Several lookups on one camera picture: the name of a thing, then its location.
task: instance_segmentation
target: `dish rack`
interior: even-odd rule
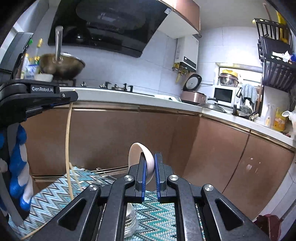
[[[258,54],[263,62],[263,85],[289,92],[296,84],[296,63],[284,62],[272,52],[292,54],[291,32],[288,26],[255,18],[258,30]]]

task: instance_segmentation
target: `metal screw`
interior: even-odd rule
[[[176,180],[179,179],[179,177],[178,177],[177,175],[170,175],[168,178],[169,178],[171,181],[176,181]]]
[[[126,175],[126,176],[124,176],[124,180],[125,181],[131,181],[131,180],[133,180],[133,176],[132,175]]]
[[[206,184],[206,185],[204,186],[204,189],[205,189],[206,191],[208,191],[208,192],[211,192],[211,191],[214,190],[214,187],[213,187],[211,184]]]
[[[97,190],[98,189],[98,185],[97,184],[91,184],[91,185],[89,185],[89,190],[91,190],[91,191],[95,191],[95,190]]]

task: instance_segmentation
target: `yellow detergent bottle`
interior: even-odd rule
[[[276,131],[283,132],[285,129],[286,117],[283,117],[281,114],[282,112],[279,111],[279,108],[277,108],[273,129]]]

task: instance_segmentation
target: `white plastic bag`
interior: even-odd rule
[[[296,110],[293,110],[292,112],[287,110],[282,113],[282,116],[289,117],[289,120],[292,121],[293,131],[296,132]]]

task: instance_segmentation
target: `triangular cutout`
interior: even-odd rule
[[[216,199],[215,203],[227,231],[231,231],[243,225],[243,221],[231,209],[229,209],[221,199]]]
[[[75,204],[74,207],[71,208],[67,213],[62,216],[58,222],[58,225],[70,230],[74,231],[77,227],[78,221],[82,214],[82,211],[85,207],[86,200],[81,199],[78,203]]]

